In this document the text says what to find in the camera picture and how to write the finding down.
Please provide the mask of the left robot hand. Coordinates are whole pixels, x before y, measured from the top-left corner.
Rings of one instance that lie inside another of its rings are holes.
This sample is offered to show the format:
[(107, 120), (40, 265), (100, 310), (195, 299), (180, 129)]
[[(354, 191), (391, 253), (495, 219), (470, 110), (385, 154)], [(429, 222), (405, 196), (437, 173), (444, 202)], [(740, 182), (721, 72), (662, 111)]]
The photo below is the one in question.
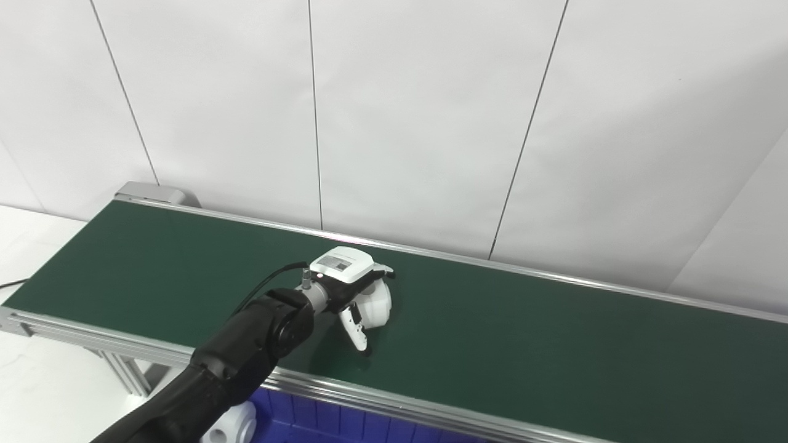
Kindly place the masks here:
[(347, 336), (364, 356), (372, 353), (366, 331), (385, 325), (392, 309), (385, 282), (395, 277), (391, 267), (351, 247), (335, 247), (312, 261), (299, 290), (315, 313), (338, 316)]

